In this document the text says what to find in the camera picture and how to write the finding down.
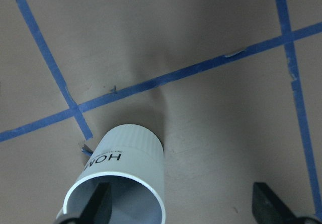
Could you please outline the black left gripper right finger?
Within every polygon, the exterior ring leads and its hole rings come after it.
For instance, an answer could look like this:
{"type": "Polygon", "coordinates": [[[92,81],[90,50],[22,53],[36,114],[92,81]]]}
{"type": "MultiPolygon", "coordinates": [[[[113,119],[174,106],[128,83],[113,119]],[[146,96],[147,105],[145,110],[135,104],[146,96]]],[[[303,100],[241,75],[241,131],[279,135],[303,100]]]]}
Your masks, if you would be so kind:
{"type": "Polygon", "coordinates": [[[297,217],[264,182],[253,184],[252,214],[257,223],[293,223],[297,217]]]}

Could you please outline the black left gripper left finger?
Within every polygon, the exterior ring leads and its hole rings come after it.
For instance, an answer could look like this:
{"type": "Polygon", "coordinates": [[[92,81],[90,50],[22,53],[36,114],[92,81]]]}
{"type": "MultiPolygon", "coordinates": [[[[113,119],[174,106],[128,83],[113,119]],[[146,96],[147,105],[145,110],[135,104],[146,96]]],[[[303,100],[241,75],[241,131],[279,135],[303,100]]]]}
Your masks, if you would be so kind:
{"type": "Polygon", "coordinates": [[[80,223],[109,223],[112,215],[112,193],[108,182],[99,183],[80,214],[80,223]]]}

